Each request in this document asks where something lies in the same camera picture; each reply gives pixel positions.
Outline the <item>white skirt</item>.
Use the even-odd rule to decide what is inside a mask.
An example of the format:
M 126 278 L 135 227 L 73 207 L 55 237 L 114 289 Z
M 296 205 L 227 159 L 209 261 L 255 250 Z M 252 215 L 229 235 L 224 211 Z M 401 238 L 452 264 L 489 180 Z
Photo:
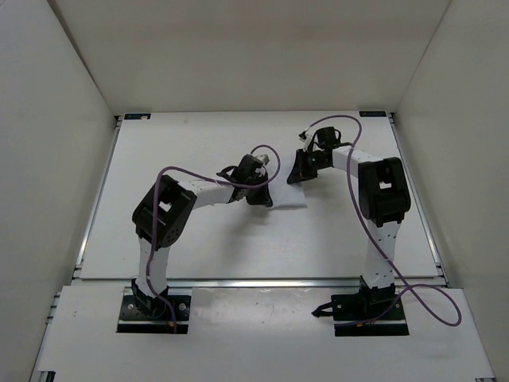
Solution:
M 303 187 L 298 183 L 287 183 L 293 164 L 293 157 L 284 157 L 277 177 L 269 183 L 268 190 L 272 200 L 270 209 L 303 209 L 307 206 Z

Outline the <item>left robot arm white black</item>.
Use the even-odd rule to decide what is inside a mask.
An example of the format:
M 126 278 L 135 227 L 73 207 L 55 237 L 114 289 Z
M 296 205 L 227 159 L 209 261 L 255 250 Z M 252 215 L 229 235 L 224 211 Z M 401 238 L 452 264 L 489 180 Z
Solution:
M 150 317 L 166 307 L 166 269 L 169 249 L 177 242 L 195 209 L 245 200 L 249 205 L 270 207 L 267 155 L 246 154 L 237 166 L 218 173 L 219 180 L 196 176 L 178 181 L 164 170 L 134 210 L 132 221 L 140 243 L 138 277 L 134 281 L 138 306 Z

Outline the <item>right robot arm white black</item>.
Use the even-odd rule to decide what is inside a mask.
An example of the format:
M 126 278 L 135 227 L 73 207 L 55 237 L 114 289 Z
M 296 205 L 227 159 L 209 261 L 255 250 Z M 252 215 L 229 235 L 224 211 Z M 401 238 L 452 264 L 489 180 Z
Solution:
M 396 238 L 411 206 L 402 161 L 397 157 L 377 157 L 342 142 L 335 127 L 323 127 L 313 134 L 303 131 L 299 139 L 304 146 L 296 151 L 288 184 L 313 180 L 322 169 L 343 170 L 347 174 L 354 209 L 367 234 L 356 308 L 363 317 L 376 318 L 384 311 L 385 301 L 395 296 L 392 264 Z

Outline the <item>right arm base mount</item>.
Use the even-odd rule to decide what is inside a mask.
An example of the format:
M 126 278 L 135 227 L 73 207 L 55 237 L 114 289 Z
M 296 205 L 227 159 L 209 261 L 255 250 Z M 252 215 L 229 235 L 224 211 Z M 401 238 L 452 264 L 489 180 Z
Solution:
M 370 288 L 364 279 L 354 294 L 333 294 L 315 318 L 331 317 L 337 337 L 405 337 L 410 334 L 396 287 Z

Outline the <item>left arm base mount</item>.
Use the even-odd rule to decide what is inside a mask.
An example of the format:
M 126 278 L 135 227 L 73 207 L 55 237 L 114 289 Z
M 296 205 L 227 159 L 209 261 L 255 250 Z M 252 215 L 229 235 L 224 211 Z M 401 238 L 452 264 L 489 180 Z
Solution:
M 145 295 L 131 280 L 123 291 L 116 331 L 118 333 L 187 334 L 192 290 L 166 288 L 157 297 Z

